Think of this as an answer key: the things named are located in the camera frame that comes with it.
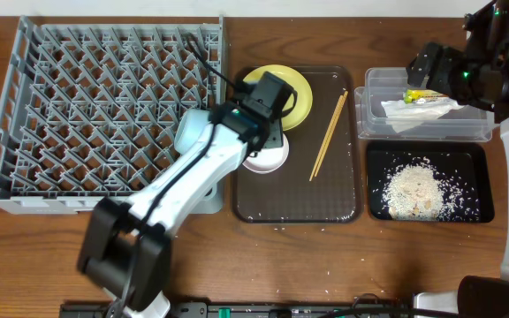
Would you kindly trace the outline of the yellow plate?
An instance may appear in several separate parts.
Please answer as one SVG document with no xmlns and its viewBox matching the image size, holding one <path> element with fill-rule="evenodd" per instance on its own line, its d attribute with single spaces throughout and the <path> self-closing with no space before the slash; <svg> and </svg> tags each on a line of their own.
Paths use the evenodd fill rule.
<svg viewBox="0 0 509 318">
<path fill-rule="evenodd" d="M 291 96 L 285 110 L 289 113 L 282 118 L 284 131 L 300 125 L 308 116 L 313 104 L 313 93 L 306 78 L 293 68 L 280 64 L 269 64 L 248 72 L 242 80 L 246 83 L 257 82 L 265 72 L 270 72 L 289 84 L 297 93 L 297 100 Z"/>
</svg>

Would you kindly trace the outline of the green snack wrapper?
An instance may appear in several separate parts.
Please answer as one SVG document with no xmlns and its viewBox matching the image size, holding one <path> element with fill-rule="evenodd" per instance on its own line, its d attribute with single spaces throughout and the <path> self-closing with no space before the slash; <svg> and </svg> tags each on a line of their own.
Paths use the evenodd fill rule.
<svg viewBox="0 0 509 318">
<path fill-rule="evenodd" d="M 406 104 L 424 104 L 428 102 L 440 102 L 448 96 L 428 89 L 408 89 L 403 94 L 403 101 Z"/>
</svg>

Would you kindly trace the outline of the light blue bowl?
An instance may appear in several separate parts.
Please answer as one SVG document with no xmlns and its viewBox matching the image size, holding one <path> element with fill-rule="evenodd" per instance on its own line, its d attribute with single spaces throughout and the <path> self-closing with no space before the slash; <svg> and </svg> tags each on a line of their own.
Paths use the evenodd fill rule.
<svg viewBox="0 0 509 318">
<path fill-rule="evenodd" d="M 180 155 L 192 149 L 200 151 L 205 148 L 212 128 L 209 115 L 208 110 L 198 109 L 190 109 L 183 115 L 174 140 L 174 147 Z"/>
</svg>

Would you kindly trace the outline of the white paper napkin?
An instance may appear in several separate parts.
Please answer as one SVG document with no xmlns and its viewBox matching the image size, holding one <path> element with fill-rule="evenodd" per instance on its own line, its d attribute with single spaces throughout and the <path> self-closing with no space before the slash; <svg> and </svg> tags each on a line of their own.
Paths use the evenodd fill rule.
<svg viewBox="0 0 509 318">
<path fill-rule="evenodd" d="M 403 100 L 381 102 L 386 115 L 386 123 L 396 133 L 415 128 L 426 121 L 437 120 L 451 110 L 461 110 L 463 105 L 447 98 L 440 102 L 406 104 Z"/>
</svg>

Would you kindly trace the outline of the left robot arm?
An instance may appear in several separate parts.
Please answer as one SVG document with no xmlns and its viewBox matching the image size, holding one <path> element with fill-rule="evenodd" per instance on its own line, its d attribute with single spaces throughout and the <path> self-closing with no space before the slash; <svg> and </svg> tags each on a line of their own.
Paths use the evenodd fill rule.
<svg viewBox="0 0 509 318">
<path fill-rule="evenodd" d="M 213 108 L 196 142 L 152 184 L 118 202 L 93 208 L 78 271 L 114 296 L 107 317 L 164 317 L 172 240 L 206 194 L 280 128 L 294 88 L 264 72 L 242 82 L 232 99 Z"/>
</svg>

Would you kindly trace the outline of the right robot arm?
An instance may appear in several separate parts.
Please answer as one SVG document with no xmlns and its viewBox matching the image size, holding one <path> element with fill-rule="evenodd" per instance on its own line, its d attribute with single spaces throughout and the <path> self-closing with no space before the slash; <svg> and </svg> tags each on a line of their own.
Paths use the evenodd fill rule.
<svg viewBox="0 0 509 318">
<path fill-rule="evenodd" d="M 429 42 L 407 66 L 413 87 L 490 111 L 500 128 L 508 177 L 508 221 L 500 276 L 466 276 L 457 292 L 460 317 L 509 317 L 509 0 L 491 0 L 466 14 L 467 45 L 458 50 Z"/>
</svg>

